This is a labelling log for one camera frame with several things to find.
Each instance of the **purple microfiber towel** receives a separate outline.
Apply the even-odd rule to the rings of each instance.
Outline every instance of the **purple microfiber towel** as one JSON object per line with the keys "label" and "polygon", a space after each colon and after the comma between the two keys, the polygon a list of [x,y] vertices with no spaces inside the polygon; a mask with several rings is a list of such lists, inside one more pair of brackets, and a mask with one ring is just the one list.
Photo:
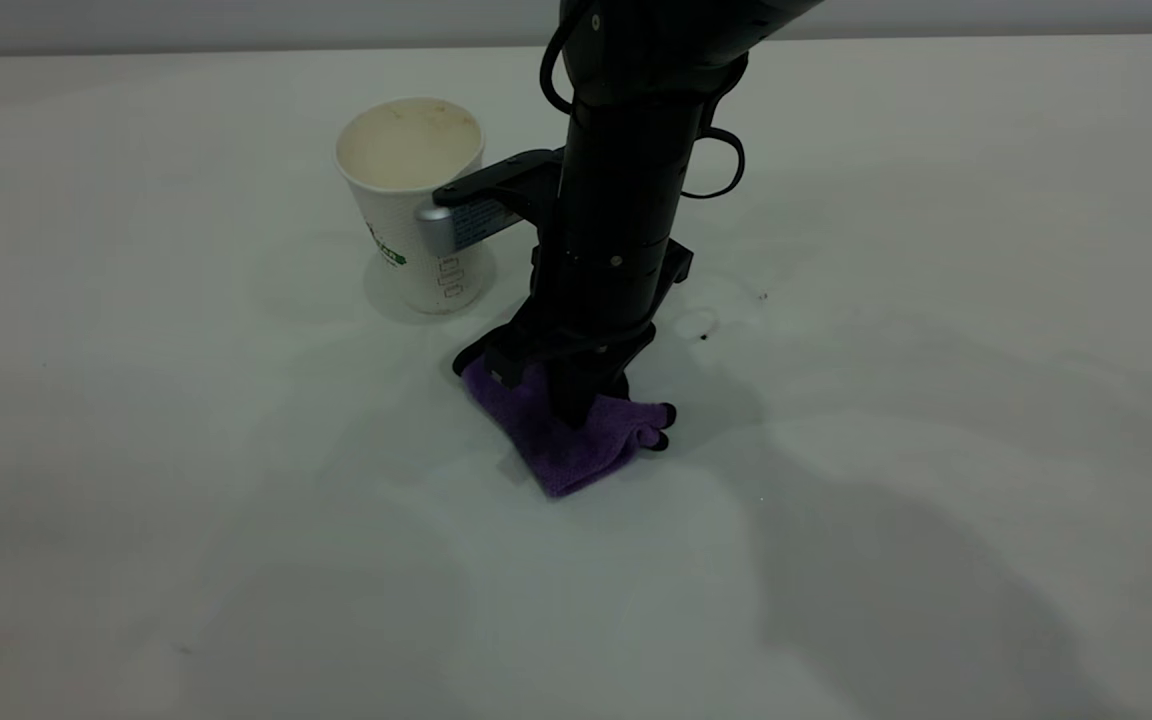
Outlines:
{"label": "purple microfiber towel", "polygon": [[667,404],[594,397],[585,427],[570,429],[550,412],[544,365],[530,365],[513,389],[495,381],[483,357],[468,365],[465,386],[513,440],[548,497],[568,497],[620,470],[639,448],[662,450],[660,430],[673,420]]}

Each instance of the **green logo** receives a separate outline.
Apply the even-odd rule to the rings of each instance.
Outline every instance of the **green logo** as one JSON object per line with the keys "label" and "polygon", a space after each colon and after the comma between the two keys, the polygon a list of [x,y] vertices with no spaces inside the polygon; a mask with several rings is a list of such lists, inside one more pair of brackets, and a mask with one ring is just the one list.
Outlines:
{"label": "green logo", "polygon": [[389,248],[386,247],[384,242],[380,242],[380,236],[379,234],[376,234],[376,228],[371,227],[371,223],[367,223],[367,229],[371,232],[371,240],[376,242],[376,247],[379,247],[380,255],[384,255],[385,258],[387,258],[394,265],[407,265],[407,258],[403,258],[402,255],[399,255],[397,252],[389,250]]}

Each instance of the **black cable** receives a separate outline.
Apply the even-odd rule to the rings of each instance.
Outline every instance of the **black cable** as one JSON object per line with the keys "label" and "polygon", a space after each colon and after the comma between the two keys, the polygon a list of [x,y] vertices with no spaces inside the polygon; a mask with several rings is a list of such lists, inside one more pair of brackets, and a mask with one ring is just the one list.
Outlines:
{"label": "black cable", "polygon": [[704,132],[704,135],[696,139],[705,141],[705,138],[726,142],[727,145],[732,145],[733,149],[736,150],[736,177],[733,177],[732,182],[718,192],[710,192],[708,195],[692,195],[688,191],[683,191],[682,196],[690,197],[691,200],[710,200],[713,199],[713,197],[727,195],[728,192],[736,190],[736,185],[740,184],[741,179],[745,176],[745,145],[744,143],[741,143],[740,137],[736,137],[733,132],[727,132],[723,129],[710,128]]}
{"label": "black cable", "polygon": [[545,55],[540,60],[540,91],[545,93],[545,100],[550,100],[550,105],[567,115],[573,114],[573,105],[554,90],[554,65],[558,65],[558,55],[562,54],[563,46],[576,31],[576,23],[579,23],[593,6],[594,0],[581,0],[581,3],[567,14],[563,22],[558,23],[558,29],[553,37],[550,37],[550,45],[545,46]]}

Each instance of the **cup rim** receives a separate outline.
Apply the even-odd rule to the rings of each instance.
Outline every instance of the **cup rim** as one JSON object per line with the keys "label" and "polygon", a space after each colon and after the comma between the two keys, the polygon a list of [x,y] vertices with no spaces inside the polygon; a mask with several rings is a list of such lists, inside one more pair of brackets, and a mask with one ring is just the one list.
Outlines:
{"label": "cup rim", "polygon": [[[372,109],[380,109],[384,108],[385,105],[391,105],[393,103],[402,103],[406,100],[433,100],[435,103],[444,103],[453,106],[453,108],[462,111],[462,113],[465,113],[468,118],[473,119],[473,127],[477,129],[477,131],[479,131],[479,146],[477,146],[477,149],[473,151],[473,156],[470,156],[470,159],[467,160],[465,165],[462,165],[461,169],[457,169],[456,173],[453,173],[452,177],[445,179],[442,182],[435,182],[434,184],[425,187],[407,187],[407,188],[379,187],[376,184],[362,182],[359,179],[351,176],[351,174],[346,172],[342,165],[340,165],[340,141],[343,139],[344,132],[348,131],[349,126],[356,123],[358,118],[364,118],[364,115],[371,113]],[[444,97],[433,97],[432,94],[404,94],[402,97],[391,97],[389,100],[385,100],[382,103],[376,103],[376,105],[372,105],[370,106],[370,108],[362,111],[361,113],[355,115],[355,118],[349,119],[349,122],[346,123],[343,128],[340,128],[340,134],[338,135],[338,141],[335,141],[335,146],[332,152],[332,161],[335,164],[335,167],[338,167],[338,173],[340,173],[340,177],[346,179],[346,182],[348,182],[349,184],[361,187],[362,190],[366,190],[367,192],[372,192],[376,195],[424,195],[424,194],[431,194],[434,190],[438,190],[438,188],[444,187],[444,184],[452,182],[454,179],[461,177],[461,173],[465,172],[467,168],[472,167],[475,161],[482,158],[483,150],[486,147],[486,142],[488,142],[488,138],[486,138],[486,134],[483,131],[483,123],[479,122],[479,118],[477,118],[477,115],[471,113],[470,109],[467,109],[465,106],[461,105],[460,103],[444,99]]]}

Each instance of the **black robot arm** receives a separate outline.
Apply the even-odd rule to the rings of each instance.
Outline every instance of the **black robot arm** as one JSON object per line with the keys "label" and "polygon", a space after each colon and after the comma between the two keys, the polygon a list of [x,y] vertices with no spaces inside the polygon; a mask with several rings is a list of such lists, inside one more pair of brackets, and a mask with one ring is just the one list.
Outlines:
{"label": "black robot arm", "polygon": [[[541,88],[571,115],[567,145],[515,156],[434,192],[454,209],[492,199],[536,225],[531,293],[479,355],[500,382],[544,363],[550,404],[573,427],[594,395],[624,395],[623,373],[652,342],[653,314],[691,252],[670,240],[691,149],[740,82],[748,51],[820,0],[564,0]],[[553,90],[559,53],[575,94]]]}

